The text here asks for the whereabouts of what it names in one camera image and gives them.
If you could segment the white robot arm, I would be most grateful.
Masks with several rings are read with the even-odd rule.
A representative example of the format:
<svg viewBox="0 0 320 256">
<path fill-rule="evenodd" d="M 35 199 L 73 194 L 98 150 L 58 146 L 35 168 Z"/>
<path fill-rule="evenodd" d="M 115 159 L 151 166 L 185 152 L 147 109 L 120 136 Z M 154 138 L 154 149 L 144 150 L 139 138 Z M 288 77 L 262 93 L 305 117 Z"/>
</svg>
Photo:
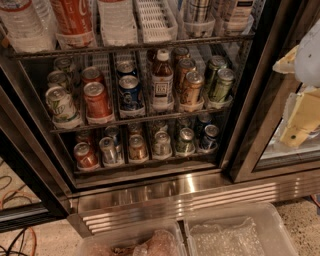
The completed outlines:
<svg viewBox="0 0 320 256">
<path fill-rule="evenodd" d="M 297 148 L 320 125 L 320 20 L 272 69 L 294 74 L 306 86 L 302 92 L 290 94 L 280 125 L 279 141 Z"/>
</svg>

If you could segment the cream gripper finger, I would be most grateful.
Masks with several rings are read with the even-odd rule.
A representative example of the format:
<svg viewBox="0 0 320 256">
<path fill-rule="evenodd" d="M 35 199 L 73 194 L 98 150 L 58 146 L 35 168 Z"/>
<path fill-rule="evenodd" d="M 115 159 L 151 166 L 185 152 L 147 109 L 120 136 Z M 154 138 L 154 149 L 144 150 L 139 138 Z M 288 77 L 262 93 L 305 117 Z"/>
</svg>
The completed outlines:
<svg viewBox="0 0 320 256">
<path fill-rule="evenodd" d="M 299 147 L 320 126 L 320 89 L 307 87 L 302 93 L 291 93 L 283 112 L 280 141 L 288 147 Z"/>
<path fill-rule="evenodd" d="M 298 45 L 293 47 L 284 57 L 282 57 L 280 60 L 278 60 L 272 67 L 272 69 L 281 74 L 289 74 L 294 73 L 294 61 L 296 58 L 298 50 Z"/>
</svg>

